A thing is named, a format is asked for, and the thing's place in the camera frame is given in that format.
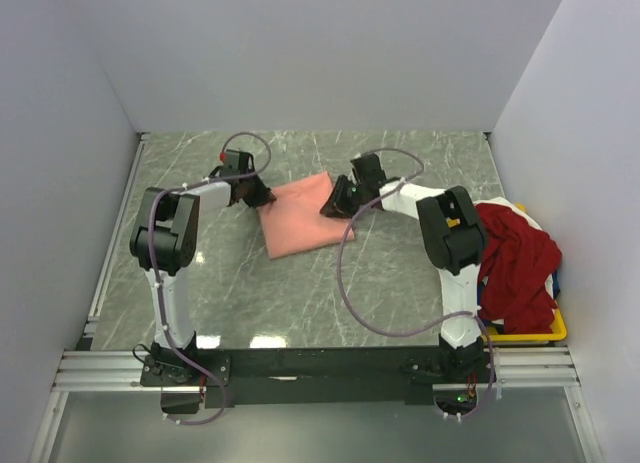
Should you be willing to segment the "pink t shirt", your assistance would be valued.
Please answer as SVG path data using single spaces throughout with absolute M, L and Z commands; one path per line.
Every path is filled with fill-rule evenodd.
M 323 172 L 272 190 L 276 201 L 258 208 L 271 260 L 341 242 L 348 221 L 320 213 L 332 189 L 329 174 Z

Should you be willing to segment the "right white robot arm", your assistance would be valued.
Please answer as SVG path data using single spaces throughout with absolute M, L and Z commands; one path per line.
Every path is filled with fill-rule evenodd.
M 373 208 L 418 221 L 427 257 L 438 270 L 443 316 L 435 356 L 415 372 L 460 382 L 485 363 L 483 331 L 478 317 L 478 276 L 488 245 L 485 227 L 467 190 L 462 186 L 435 189 L 414 184 L 417 174 L 390 178 L 374 152 L 351 160 L 352 175 L 337 178 L 330 196 L 319 210 L 329 218 L 349 221 L 347 236 L 356 219 Z

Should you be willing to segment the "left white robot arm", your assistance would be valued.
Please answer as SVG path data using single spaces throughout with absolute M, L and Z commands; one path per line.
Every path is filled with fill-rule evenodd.
M 189 384 L 202 373 L 188 311 L 188 268 L 196 254 L 201 213 L 240 201 L 258 208 L 276 200 L 251 153 L 224 150 L 220 161 L 198 183 L 146 189 L 129 241 L 152 294 L 155 334 L 146 374 L 175 385 Z

